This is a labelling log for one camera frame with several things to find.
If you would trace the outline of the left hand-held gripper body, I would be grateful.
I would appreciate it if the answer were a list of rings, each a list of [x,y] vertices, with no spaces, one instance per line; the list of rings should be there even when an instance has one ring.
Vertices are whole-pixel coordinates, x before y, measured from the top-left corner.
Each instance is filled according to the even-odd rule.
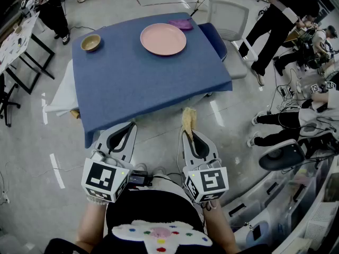
[[[133,165],[94,149],[85,159],[81,185],[91,197],[114,203],[128,184]]]

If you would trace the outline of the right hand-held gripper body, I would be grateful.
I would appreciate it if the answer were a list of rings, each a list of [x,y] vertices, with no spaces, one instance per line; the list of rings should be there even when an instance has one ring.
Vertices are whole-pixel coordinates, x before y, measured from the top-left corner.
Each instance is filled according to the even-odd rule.
[[[196,203],[219,199],[229,190],[227,168],[221,165],[221,159],[185,166],[185,187]]]

